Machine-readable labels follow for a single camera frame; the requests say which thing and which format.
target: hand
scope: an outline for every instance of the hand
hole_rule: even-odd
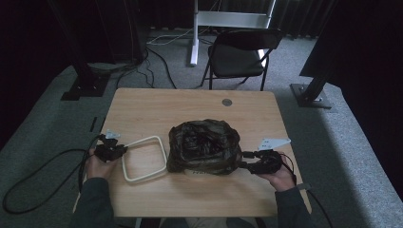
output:
[[[284,156],[281,156],[281,159],[287,164],[287,160]],[[270,184],[278,192],[283,192],[296,186],[293,181],[293,174],[284,165],[274,174],[258,174],[258,176],[270,181]]]
[[[89,150],[90,157],[86,162],[86,177],[88,179],[103,178],[107,180],[118,163],[118,160],[103,162],[94,155],[94,151],[95,149]]]

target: chair seat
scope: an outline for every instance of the chair seat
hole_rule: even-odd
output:
[[[225,45],[216,46],[211,67],[218,78],[260,76],[264,70],[255,50],[241,50]]]

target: dark sleeve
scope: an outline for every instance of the dark sleeve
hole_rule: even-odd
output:
[[[276,192],[278,227],[315,227],[297,187]]]
[[[69,227],[117,227],[110,203],[107,180],[92,178],[84,183]]]

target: gray carpet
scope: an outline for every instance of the gray carpet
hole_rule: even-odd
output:
[[[153,31],[159,34],[181,33],[183,30]],[[213,41],[214,37],[204,37]],[[365,138],[339,88],[326,85],[324,92],[333,108],[329,110],[303,108],[297,105],[290,84],[309,84],[312,79],[298,77],[316,40],[285,37],[272,54],[265,90],[275,93],[278,106],[305,182],[313,185],[322,205],[335,227],[401,227],[403,204],[393,190],[372,148]],[[164,57],[177,88],[198,87],[207,62],[208,45],[201,43],[198,64],[189,65],[191,40],[180,39],[169,45],[149,47]],[[149,69],[154,73],[154,87],[173,88],[163,62],[149,53]],[[91,64],[97,68],[121,65]],[[147,62],[124,76],[119,87],[150,87],[151,71]],[[0,196],[17,181],[57,153],[70,148],[87,148],[106,117],[116,90],[120,72],[109,80],[103,97],[83,97],[75,102],[61,102],[76,73],[70,66],[56,77],[26,120],[0,153],[2,174]],[[244,85],[241,79],[216,80],[213,89],[259,90],[260,78],[251,78]],[[81,153],[71,153],[51,163],[32,180],[10,194],[14,210],[29,208],[44,199],[81,159]],[[74,174],[60,191],[39,209],[10,215],[1,210],[0,227],[67,227],[77,197],[77,175]],[[312,217],[317,227],[328,227],[316,202]],[[134,227],[134,218],[117,218]],[[264,219],[269,227],[277,227],[275,218]]]

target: chair backrest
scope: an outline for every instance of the chair backrest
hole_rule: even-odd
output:
[[[227,30],[217,36],[213,45],[227,45],[244,50],[276,49],[283,37],[277,28]]]

